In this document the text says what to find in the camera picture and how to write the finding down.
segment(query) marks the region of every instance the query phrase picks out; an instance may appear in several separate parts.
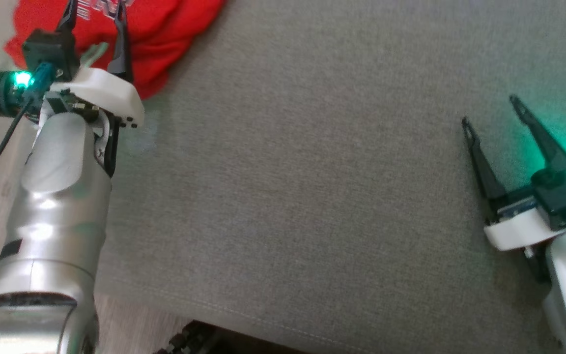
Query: black cable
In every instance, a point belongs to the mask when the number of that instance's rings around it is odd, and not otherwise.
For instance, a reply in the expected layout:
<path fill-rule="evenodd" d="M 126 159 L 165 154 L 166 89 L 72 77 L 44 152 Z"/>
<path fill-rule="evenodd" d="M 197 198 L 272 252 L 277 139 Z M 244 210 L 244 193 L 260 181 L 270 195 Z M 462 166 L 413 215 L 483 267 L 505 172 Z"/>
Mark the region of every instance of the black cable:
<path fill-rule="evenodd" d="M 33 97 L 29 97 L 25 104 L 23 105 L 23 107 L 21 108 L 21 110 L 18 112 L 18 114 L 16 115 L 16 117 L 14 117 L 12 123 L 10 123 L 10 127 L 8 128 L 6 135 L 4 135 L 4 139 L 1 141 L 0 143 L 0 157 L 4 152 L 4 149 L 7 146 L 7 143 L 9 143 L 10 138 L 12 137 L 12 134 L 14 133 L 14 130 L 16 129 L 16 126 L 19 125 L 19 121 L 21 121 L 21 119 L 23 118 L 23 115 L 25 115 L 25 112 L 28 111 L 29 106 L 31 106 L 32 102 L 34 101 Z"/>

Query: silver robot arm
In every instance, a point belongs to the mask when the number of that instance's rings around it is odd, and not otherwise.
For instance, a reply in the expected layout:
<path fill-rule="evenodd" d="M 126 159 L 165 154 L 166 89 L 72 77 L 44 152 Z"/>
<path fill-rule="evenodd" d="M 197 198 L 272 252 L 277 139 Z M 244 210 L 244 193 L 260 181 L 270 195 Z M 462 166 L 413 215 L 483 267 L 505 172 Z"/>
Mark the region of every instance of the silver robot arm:
<path fill-rule="evenodd" d="M 80 66 L 71 33 L 77 1 L 70 0 L 56 32 L 36 30 L 23 46 L 31 49 L 29 70 L 49 64 L 49 82 L 35 88 L 45 81 L 35 76 L 24 91 L 11 79 L 17 73 L 0 72 L 0 115 L 14 116 L 23 98 L 34 103 L 27 117 L 38 125 L 0 252 L 0 353 L 93 354 L 97 347 L 93 290 L 119 130 L 144 123 L 125 8 L 120 1 L 108 71 Z"/>
<path fill-rule="evenodd" d="M 23 170 L 0 254 L 0 353 L 90 354 L 111 180 L 81 115 L 47 120 Z"/>

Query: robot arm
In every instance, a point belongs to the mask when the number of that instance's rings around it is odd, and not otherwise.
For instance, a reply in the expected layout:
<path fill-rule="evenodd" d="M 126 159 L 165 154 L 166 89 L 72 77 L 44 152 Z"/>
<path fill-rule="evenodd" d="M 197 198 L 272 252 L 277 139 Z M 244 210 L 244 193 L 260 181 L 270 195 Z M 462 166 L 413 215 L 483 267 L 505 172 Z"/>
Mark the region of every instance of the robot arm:
<path fill-rule="evenodd" d="M 52 82 L 34 75 L 25 88 L 0 72 L 0 115 L 22 115 L 27 103 L 40 126 L 0 253 L 0 353 L 92 354 L 99 339 L 93 289 L 119 129 L 142 126 L 144 112 L 131 83 L 124 3 L 108 72 L 79 67 L 76 8 L 70 0 L 56 32 L 37 30 L 24 45 L 28 68 L 48 63 Z"/>
<path fill-rule="evenodd" d="M 511 96 L 510 102 L 532 132 L 545 168 L 532 175 L 530 184 L 507 192 L 486 160 L 469 120 L 463 119 L 485 213 L 484 231 L 501 251 L 524 249 L 536 279 L 552 284 L 543 308 L 566 353 L 566 151 L 517 96 Z"/>

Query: camera lens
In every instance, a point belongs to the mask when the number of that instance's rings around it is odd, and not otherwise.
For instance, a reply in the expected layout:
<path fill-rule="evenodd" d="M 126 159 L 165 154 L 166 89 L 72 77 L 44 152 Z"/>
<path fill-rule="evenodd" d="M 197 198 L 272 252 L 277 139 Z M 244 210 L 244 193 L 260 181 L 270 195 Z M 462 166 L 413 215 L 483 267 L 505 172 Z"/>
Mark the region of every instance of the camera lens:
<path fill-rule="evenodd" d="M 20 81 L 26 77 L 29 73 L 0 70 L 0 117 L 14 117 L 21 109 L 21 94 L 27 85 Z"/>

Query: red cloth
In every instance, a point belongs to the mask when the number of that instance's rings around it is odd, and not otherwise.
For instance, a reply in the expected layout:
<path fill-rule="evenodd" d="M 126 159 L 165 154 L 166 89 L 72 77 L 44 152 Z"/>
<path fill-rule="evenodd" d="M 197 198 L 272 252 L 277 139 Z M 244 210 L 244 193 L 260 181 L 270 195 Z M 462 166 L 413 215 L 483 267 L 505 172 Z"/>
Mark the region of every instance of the red cloth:
<path fill-rule="evenodd" d="M 167 69 L 189 48 L 196 34 L 216 18 L 225 0 L 126 0 L 128 34 L 132 50 L 134 85 L 142 99 L 158 92 L 167 82 Z M 25 68 L 21 46 L 37 28 L 53 31 L 67 0 L 20 0 L 13 14 L 15 36 L 4 49 L 15 65 Z M 106 69 L 113 58 L 117 30 L 113 16 L 117 0 L 79 0 L 74 35 L 76 50 L 110 43 L 93 65 Z"/>

